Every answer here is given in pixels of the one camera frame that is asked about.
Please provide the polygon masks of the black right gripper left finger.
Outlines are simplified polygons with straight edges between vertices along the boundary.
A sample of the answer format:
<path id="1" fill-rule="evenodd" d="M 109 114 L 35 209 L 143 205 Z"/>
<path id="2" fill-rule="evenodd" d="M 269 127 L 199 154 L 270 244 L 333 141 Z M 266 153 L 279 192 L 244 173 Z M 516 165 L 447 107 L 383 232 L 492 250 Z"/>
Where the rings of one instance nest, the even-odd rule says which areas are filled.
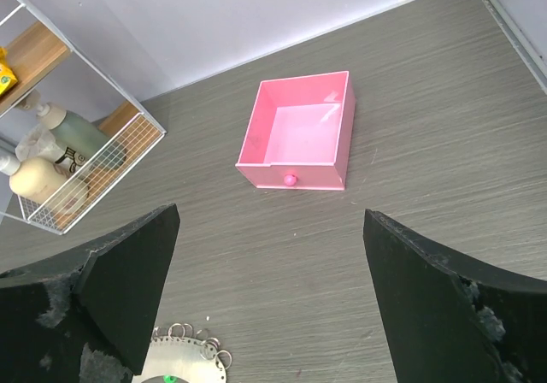
<path id="1" fill-rule="evenodd" d="M 4 382 L 142 373 L 179 232 L 175 204 L 1 275 Z"/>

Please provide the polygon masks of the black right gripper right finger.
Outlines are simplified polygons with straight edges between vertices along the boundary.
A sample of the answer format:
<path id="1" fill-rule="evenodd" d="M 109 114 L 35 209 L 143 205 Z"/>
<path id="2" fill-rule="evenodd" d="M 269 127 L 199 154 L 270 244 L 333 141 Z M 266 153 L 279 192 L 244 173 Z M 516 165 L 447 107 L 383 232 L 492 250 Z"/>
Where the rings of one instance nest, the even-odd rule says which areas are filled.
<path id="1" fill-rule="evenodd" d="M 546 283 L 371 209 L 363 242 L 399 382 L 544 382 Z"/>

